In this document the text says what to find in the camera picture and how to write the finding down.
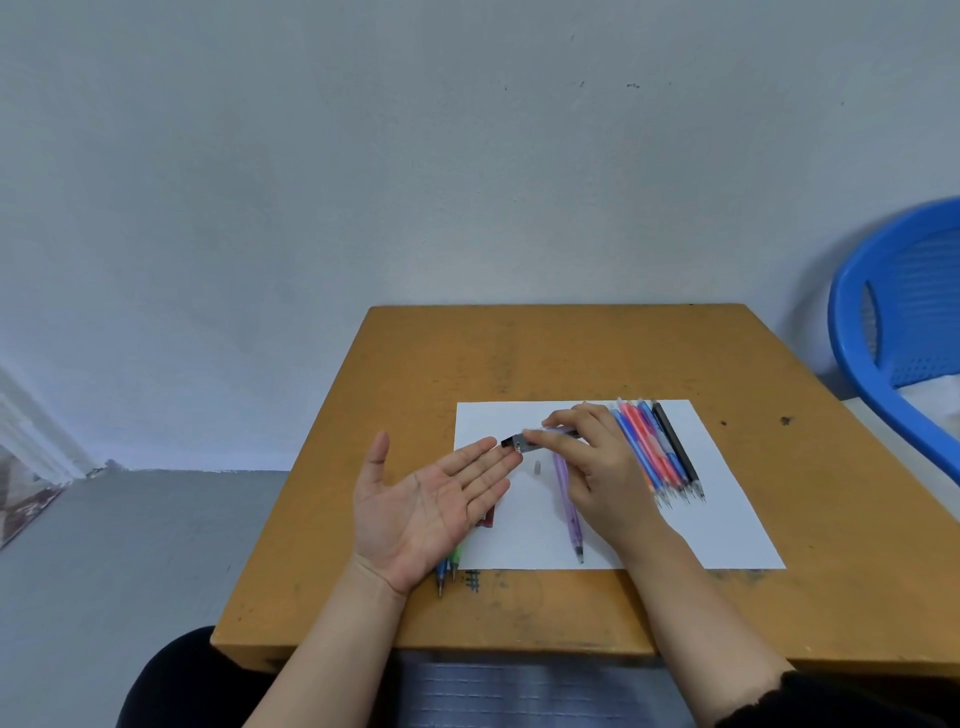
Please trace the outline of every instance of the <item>white wall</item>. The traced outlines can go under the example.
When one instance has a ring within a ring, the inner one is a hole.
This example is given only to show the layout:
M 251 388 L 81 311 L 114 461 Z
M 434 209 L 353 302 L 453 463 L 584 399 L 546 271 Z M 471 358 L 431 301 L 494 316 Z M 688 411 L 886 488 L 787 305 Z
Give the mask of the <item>white wall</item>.
M 375 303 L 742 301 L 826 371 L 856 234 L 958 188 L 958 22 L 6 0 L 0 358 L 135 468 L 288 467 Z

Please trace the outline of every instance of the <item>green pen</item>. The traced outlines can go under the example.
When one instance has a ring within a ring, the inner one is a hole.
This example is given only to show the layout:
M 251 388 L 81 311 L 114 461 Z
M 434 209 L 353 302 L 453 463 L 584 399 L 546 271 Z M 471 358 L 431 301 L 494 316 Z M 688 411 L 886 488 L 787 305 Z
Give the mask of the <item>green pen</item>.
M 450 578 L 457 578 L 457 569 L 460 567 L 460 544 L 457 544 L 457 547 L 453 549 L 453 553 L 450 554 Z

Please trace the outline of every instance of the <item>yellow table top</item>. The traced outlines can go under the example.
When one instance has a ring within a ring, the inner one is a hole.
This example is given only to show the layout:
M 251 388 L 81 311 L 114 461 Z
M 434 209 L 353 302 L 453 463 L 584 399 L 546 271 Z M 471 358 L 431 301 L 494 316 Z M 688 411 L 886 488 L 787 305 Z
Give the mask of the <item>yellow table top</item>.
M 458 401 L 618 396 L 693 402 L 787 566 L 712 573 L 789 660 L 960 674 L 960 525 L 739 304 L 372 308 L 213 643 L 246 667 L 289 657 L 350 553 L 378 429 L 396 482 L 451 450 Z M 654 654 L 614 570 L 482 571 L 476 593 L 458 575 L 443 599 L 427 579 L 396 646 Z

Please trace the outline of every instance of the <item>chair backrest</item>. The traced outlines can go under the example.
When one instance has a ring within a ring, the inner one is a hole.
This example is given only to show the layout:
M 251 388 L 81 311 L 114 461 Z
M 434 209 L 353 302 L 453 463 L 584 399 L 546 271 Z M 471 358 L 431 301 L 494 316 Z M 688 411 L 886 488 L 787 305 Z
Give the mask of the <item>chair backrest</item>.
M 907 212 L 865 240 L 834 279 L 829 317 L 854 380 L 864 367 L 893 387 L 960 373 L 960 199 Z

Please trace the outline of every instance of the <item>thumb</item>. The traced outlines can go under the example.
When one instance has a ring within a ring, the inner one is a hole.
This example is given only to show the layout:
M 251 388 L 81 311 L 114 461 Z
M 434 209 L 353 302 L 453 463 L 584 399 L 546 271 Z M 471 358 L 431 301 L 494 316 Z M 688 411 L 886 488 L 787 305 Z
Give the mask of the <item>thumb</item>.
M 390 449 L 390 435 L 380 430 L 373 437 L 373 443 L 363 458 L 363 466 L 357 476 L 357 486 L 353 491 L 356 497 L 367 497 L 377 493 L 383 487 L 383 464 L 387 461 Z

